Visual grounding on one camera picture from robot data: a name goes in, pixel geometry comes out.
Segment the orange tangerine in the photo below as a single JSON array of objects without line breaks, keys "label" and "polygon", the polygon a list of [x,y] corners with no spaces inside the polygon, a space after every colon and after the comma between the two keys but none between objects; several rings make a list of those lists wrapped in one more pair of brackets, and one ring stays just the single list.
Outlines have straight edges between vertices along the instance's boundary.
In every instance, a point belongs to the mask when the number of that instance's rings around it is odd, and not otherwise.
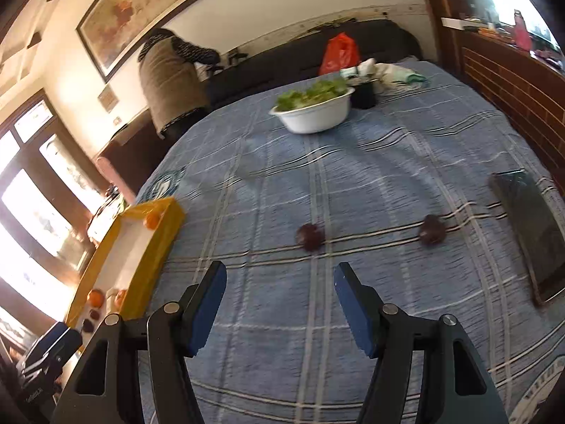
[{"label": "orange tangerine", "polygon": [[105,304],[105,293],[100,289],[92,289],[87,295],[88,304],[95,309],[100,309]]}]

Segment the dark round plum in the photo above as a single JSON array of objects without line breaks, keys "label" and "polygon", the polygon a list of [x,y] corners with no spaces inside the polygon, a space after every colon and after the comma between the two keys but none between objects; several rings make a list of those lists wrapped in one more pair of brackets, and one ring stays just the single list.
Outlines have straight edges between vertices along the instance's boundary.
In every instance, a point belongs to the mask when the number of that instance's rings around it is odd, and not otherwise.
[{"label": "dark round plum", "polygon": [[89,319],[84,319],[82,321],[82,333],[91,334],[95,331],[95,326]]}]

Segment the yellow taped white tray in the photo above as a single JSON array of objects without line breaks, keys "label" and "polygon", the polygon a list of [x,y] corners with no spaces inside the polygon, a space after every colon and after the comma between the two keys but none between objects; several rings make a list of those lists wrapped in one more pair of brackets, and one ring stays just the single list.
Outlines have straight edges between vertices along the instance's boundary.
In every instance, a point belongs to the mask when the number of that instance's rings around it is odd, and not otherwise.
[{"label": "yellow taped white tray", "polygon": [[[161,213],[154,231],[144,226],[149,212]],[[119,313],[126,320],[142,317],[184,220],[183,209],[172,197],[132,206],[119,214],[79,281],[65,323],[81,327],[90,311],[87,295],[92,289],[104,293],[124,290]]]}]

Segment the dark plum on cloth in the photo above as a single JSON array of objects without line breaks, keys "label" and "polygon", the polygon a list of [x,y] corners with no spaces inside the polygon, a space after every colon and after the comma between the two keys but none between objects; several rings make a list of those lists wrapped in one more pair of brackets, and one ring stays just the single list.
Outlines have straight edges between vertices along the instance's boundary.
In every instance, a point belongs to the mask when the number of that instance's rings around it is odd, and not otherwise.
[{"label": "dark plum on cloth", "polygon": [[444,242],[447,236],[447,230],[444,222],[433,214],[425,216],[420,229],[418,230],[418,239],[425,246],[435,246]]}]

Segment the dark plum with stem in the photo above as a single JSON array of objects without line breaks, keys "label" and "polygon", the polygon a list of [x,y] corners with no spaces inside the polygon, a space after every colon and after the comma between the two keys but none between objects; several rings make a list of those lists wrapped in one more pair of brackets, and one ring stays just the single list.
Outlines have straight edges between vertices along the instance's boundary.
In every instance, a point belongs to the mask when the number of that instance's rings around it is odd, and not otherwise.
[{"label": "dark plum with stem", "polygon": [[319,250],[325,244],[325,240],[325,231],[318,224],[307,223],[297,229],[297,244],[309,253]]}]

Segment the blue plaid tablecloth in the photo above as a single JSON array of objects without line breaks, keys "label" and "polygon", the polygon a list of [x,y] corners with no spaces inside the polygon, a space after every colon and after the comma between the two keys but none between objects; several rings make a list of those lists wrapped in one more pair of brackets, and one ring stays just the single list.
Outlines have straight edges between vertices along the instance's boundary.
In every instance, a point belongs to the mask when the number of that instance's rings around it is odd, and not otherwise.
[{"label": "blue plaid tablecloth", "polygon": [[[168,152],[139,202],[173,196],[186,219],[152,296],[158,308],[222,261],[227,289],[188,363],[209,423],[351,423],[374,364],[355,344],[333,287],[348,262],[406,313],[455,315],[510,421],[534,417],[564,368],[564,301],[536,307],[522,254],[487,184],[527,170],[557,219],[550,173],[506,116],[436,65],[428,84],[351,111],[327,132],[290,133],[278,90],[218,109]],[[445,224],[425,246],[425,216]],[[307,252],[301,225],[325,244]]]}]

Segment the small tangerine in tray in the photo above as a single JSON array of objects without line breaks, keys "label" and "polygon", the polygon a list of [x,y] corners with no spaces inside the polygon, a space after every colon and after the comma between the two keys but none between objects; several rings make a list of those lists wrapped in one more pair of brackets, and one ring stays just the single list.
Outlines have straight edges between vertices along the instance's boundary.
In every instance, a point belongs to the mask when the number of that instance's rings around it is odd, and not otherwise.
[{"label": "small tangerine in tray", "polygon": [[159,226],[161,220],[161,213],[160,212],[149,212],[144,217],[144,226],[151,231],[154,231]]}]

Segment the black smartphone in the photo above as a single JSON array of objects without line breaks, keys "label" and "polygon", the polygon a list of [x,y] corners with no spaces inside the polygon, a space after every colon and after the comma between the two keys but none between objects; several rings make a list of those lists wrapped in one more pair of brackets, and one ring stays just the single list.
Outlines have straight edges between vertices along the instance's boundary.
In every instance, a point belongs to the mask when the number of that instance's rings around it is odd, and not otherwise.
[{"label": "black smartphone", "polygon": [[495,172],[488,184],[522,251],[534,301],[546,305],[564,293],[564,234],[557,219],[527,170]]}]

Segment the white bowl of greens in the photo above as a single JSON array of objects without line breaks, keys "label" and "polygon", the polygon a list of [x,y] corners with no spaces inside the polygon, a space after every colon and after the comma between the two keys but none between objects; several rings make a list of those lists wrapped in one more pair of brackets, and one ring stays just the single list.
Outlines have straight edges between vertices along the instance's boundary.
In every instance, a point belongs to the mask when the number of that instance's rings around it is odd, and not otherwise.
[{"label": "white bowl of greens", "polygon": [[342,78],[321,79],[304,90],[281,94],[269,114],[297,135],[330,130],[344,123],[354,89]]}]

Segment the white crumpled cloth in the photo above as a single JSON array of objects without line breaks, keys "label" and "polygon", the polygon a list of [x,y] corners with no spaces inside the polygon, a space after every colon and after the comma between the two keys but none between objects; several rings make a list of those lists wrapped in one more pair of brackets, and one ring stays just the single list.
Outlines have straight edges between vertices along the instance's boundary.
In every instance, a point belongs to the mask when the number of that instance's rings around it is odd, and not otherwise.
[{"label": "white crumpled cloth", "polygon": [[416,71],[394,63],[377,63],[369,58],[354,67],[340,70],[348,85],[369,83],[376,94],[393,96],[423,88],[428,78]]}]

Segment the wooden brick-pattern cabinet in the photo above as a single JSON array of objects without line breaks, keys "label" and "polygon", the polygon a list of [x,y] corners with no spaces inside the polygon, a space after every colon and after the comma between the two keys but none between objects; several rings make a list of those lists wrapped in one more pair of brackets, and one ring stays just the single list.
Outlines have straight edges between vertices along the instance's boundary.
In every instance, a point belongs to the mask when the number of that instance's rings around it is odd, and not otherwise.
[{"label": "wooden brick-pattern cabinet", "polygon": [[442,24],[440,63],[494,104],[564,185],[564,75],[513,46]]}]

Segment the person in brown vest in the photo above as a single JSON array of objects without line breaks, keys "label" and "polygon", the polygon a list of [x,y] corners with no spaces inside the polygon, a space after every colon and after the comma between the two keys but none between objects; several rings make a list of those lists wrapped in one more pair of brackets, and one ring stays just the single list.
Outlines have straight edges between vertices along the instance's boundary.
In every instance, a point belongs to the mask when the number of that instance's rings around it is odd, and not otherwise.
[{"label": "person in brown vest", "polygon": [[145,38],[138,55],[139,76],[157,134],[174,143],[210,112],[210,101],[195,65],[214,66],[218,51],[192,44],[168,29]]}]

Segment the red plastic bag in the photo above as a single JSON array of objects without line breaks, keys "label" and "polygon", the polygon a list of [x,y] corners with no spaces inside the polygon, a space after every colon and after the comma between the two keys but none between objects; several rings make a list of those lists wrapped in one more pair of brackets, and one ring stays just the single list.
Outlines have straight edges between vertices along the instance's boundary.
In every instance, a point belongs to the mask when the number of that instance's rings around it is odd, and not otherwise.
[{"label": "red plastic bag", "polygon": [[327,42],[319,75],[339,72],[361,62],[358,46],[346,33],[340,33]]}]

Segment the black sofa by wall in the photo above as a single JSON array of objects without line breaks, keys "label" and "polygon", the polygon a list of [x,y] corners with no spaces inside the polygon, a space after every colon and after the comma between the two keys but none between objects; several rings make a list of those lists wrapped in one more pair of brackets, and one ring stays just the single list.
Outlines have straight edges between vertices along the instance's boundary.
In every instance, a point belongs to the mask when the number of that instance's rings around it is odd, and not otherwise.
[{"label": "black sofa by wall", "polygon": [[246,58],[206,79],[204,86],[212,108],[218,109],[254,94],[316,77],[327,42],[340,33],[356,42],[363,60],[374,58],[378,62],[395,63],[411,55],[422,58],[421,46],[414,35],[393,21],[347,22],[338,28],[306,35]]}]

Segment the framed wall painting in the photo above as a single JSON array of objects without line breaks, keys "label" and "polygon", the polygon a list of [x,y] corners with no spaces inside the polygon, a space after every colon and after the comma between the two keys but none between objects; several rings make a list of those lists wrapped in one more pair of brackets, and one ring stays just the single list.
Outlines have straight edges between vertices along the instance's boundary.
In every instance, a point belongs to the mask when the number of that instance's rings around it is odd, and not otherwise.
[{"label": "framed wall painting", "polygon": [[78,36],[101,78],[109,81],[149,31],[196,1],[94,0],[78,23]]}]

